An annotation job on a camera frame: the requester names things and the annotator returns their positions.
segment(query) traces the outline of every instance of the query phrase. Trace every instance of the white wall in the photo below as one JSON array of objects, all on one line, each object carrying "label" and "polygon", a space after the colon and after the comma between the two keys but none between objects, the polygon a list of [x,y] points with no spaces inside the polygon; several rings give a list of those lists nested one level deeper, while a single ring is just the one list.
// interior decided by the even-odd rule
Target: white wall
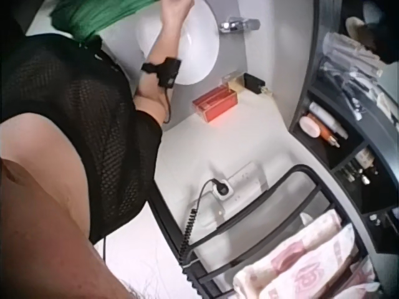
[{"label": "white wall", "polygon": [[313,0],[239,0],[241,15],[261,21],[245,34],[248,72],[274,92],[286,127],[291,124],[309,61]]}]

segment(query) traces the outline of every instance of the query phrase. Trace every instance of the shelf unit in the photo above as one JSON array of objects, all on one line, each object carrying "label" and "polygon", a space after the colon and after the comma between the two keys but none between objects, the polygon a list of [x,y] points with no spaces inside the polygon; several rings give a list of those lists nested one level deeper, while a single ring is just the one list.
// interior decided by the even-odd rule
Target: shelf unit
[{"label": "shelf unit", "polygon": [[[339,90],[332,87],[318,72],[323,59],[322,43],[328,32],[338,32],[342,1],[315,2],[315,24],[312,51],[309,57],[307,75],[301,98],[290,126],[291,134],[296,137],[328,170],[339,186],[345,191],[357,215],[348,214],[349,219],[360,216],[375,252],[370,256],[382,289],[386,295],[398,293],[399,234],[398,221],[391,209],[398,206],[399,182],[399,135],[380,109],[371,101],[363,101],[366,112],[360,121],[356,121]],[[348,140],[339,139],[340,148],[334,148],[324,140],[313,139],[299,127],[299,119],[309,112],[311,102],[316,102],[327,110],[347,131]],[[355,155],[368,148],[374,155],[374,165],[378,175],[364,185],[360,178],[350,183],[341,169],[353,161]],[[370,220],[377,216],[378,222]]]}]

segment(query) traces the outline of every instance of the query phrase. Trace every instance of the black plug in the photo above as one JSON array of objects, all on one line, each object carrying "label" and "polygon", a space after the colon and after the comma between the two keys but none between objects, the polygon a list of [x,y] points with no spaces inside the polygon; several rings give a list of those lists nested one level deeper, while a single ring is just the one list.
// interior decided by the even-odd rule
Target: black plug
[{"label": "black plug", "polygon": [[222,196],[229,194],[229,188],[226,184],[219,182],[217,179],[212,179],[212,183],[215,184],[216,190]]},{"label": "black plug", "polygon": [[257,95],[262,93],[262,87],[264,87],[265,84],[265,81],[255,76],[249,75],[248,73],[244,74],[244,87]]}]

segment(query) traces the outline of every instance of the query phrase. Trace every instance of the hand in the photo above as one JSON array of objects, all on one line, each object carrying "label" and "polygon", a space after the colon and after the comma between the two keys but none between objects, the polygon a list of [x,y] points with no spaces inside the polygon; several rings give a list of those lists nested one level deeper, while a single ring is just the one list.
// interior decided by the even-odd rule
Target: hand
[{"label": "hand", "polygon": [[194,6],[194,0],[161,0],[162,23],[166,28],[181,30],[181,27]]}]

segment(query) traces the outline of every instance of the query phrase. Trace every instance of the black wrist strap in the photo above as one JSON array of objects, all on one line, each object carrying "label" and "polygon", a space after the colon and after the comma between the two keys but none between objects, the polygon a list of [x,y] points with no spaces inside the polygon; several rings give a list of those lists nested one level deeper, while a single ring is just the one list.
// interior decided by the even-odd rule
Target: black wrist strap
[{"label": "black wrist strap", "polygon": [[142,66],[142,71],[148,74],[157,74],[158,73],[158,66],[155,64],[145,63]]},{"label": "black wrist strap", "polygon": [[173,88],[176,77],[179,73],[181,61],[175,58],[167,57],[162,64],[145,63],[142,71],[148,74],[156,74],[158,85],[164,88]]}]

